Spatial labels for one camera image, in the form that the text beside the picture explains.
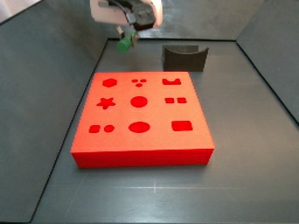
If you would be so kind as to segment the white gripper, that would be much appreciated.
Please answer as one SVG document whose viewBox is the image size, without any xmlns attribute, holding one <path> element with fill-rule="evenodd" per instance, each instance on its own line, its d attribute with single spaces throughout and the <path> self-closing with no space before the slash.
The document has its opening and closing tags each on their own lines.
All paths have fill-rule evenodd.
<svg viewBox="0 0 299 224">
<path fill-rule="evenodd" d="M 89 0 L 90 16 L 96 22 L 117 25 L 116 33 L 120 39 L 125 32 L 120 25 L 132 25 L 132 47 L 138 40 L 137 31 L 156 28 L 162 23 L 161 0 Z"/>
</svg>

